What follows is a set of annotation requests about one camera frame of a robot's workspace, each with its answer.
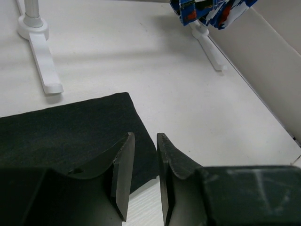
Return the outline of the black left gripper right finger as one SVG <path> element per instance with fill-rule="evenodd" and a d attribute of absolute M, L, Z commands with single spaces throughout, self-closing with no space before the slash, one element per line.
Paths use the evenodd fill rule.
<path fill-rule="evenodd" d="M 160 194 L 165 226 L 203 226 L 201 165 L 177 149 L 164 133 L 157 134 Z"/>

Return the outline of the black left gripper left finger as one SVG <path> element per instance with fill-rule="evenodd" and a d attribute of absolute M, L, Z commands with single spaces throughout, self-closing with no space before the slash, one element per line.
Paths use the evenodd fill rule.
<path fill-rule="evenodd" d="M 51 173 L 46 221 L 126 221 L 134 155 L 135 135 L 126 133 L 67 174 Z"/>

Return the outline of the black trousers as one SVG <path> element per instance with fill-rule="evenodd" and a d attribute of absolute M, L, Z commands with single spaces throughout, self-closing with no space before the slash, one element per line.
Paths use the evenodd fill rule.
<path fill-rule="evenodd" d="M 134 192 L 159 172 L 155 145 L 126 92 L 2 117 L 0 164 L 51 167 L 66 173 L 108 150 L 129 132 L 135 136 Z"/>

